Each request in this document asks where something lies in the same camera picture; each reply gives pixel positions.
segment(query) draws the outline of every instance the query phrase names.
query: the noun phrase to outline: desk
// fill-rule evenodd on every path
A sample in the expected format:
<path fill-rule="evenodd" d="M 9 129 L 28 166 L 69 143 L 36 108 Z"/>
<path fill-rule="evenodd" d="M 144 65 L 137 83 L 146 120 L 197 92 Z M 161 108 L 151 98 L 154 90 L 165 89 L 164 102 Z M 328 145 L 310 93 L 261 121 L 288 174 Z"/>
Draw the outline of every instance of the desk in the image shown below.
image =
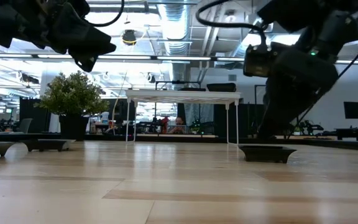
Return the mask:
<path fill-rule="evenodd" d="M 220 104 L 226 105 L 226 128 L 227 143 L 239 144 L 239 99 L 240 93 L 224 92 L 201 92 L 201 91 L 165 91 L 165 90 L 126 90 L 128 103 L 135 102 L 135 114 L 138 102 L 146 103 L 196 103 L 196 104 Z M 237 123 L 237 142 L 229 142 L 229 105 L 236 105 L 236 123 Z M 127 110 L 127 119 L 129 118 L 129 109 Z M 134 140 L 136 140 L 136 119 L 134 124 Z M 128 126 L 126 131 L 126 142 L 128 142 Z"/>
<path fill-rule="evenodd" d="M 356 138 L 358 141 L 358 128 L 339 128 L 335 129 L 338 140 L 343 138 Z"/>

